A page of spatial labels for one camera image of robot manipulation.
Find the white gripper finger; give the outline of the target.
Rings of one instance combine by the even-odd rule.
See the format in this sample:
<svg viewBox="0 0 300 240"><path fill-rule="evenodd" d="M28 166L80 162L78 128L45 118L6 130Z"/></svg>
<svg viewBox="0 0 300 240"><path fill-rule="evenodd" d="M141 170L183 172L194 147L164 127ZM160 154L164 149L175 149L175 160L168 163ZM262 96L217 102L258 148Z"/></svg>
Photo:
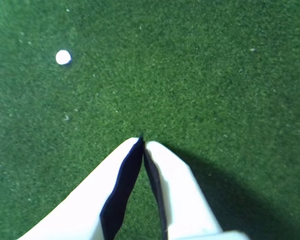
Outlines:
<svg viewBox="0 0 300 240"><path fill-rule="evenodd" d="M143 137L110 153L22 240L112 240L122 226L143 160Z"/></svg>
<svg viewBox="0 0 300 240"><path fill-rule="evenodd" d="M223 230L213 214L191 168L164 145L145 143L144 159L149 178L158 190L168 240L195 239Z"/></svg>

